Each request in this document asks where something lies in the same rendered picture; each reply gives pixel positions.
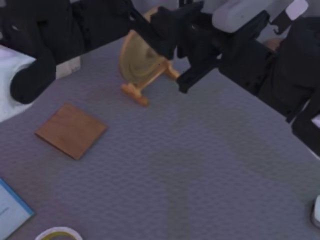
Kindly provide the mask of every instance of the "white ring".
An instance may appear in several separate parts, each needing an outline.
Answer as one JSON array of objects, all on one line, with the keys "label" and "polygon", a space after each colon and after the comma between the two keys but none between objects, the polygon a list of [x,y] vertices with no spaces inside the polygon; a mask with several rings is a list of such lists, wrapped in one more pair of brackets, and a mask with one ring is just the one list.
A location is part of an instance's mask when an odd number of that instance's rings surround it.
[{"label": "white ring", "polygon": [[39,236],[37,236],[35,240],[43,240],[44,238],[47,238],[49,235],[55,234],[55,233],[65,233],[73,237],[74,240],[83,240],[80,234],[77,233],[75,230],[69,227],[64,227],[64,226],[53,227],[48,230],[45,230]]}]

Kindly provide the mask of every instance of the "gray tabletop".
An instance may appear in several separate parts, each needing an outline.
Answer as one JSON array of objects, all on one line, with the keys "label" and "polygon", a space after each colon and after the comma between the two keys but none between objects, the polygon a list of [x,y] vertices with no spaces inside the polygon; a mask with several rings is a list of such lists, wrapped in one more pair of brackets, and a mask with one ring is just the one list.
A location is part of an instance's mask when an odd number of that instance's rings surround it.
[{"label": "gray tabletop", "polygon": [[[217,71],[187,95],[162,76],[141,107],[120,91],[121,44],[1,124],[0,177],[36,213],[11,240],[57,226],[86,240],[320,238],[309,221],[320,162],[280,115]],[[109,125],[79,161],[34,136],[64,102]]]}]

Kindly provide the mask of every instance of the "white sleeve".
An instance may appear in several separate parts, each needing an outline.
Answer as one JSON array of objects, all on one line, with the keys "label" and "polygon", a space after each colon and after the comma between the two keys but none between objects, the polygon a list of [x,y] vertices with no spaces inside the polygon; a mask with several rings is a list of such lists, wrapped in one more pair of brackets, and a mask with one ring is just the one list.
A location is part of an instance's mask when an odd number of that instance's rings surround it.
[{"label": "white sleeve", "polygon": [[23,113],[32,106],[11,97],[10,85],[17,72],[27,68],[35,59],[0,45],[0,123]]}]

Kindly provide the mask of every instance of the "brown square coaster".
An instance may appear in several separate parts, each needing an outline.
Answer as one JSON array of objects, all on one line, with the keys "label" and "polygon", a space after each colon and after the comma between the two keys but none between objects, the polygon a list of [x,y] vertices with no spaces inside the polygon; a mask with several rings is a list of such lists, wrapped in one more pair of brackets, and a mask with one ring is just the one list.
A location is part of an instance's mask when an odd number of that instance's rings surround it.
[{"label": "brown square coaster", "polygon": [[102,122],[65,103],[35,135],[79,160],[106,129]]}]

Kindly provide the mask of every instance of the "yellow ring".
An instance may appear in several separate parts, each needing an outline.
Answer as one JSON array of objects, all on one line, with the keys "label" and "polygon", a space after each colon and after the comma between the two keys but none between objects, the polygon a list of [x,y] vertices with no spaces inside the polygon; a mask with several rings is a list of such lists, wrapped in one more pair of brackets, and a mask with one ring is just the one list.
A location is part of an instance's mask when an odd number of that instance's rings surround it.
[{"label": "yellow ring", "polygon": [[68,236],[73,238],[74,240],[83,240],[80,234],[77,233],[75,230],[64,226],[50,228],[42,232],[39,236],[35,238],[35,240],[51,240],[52,238],[58,236]]}]

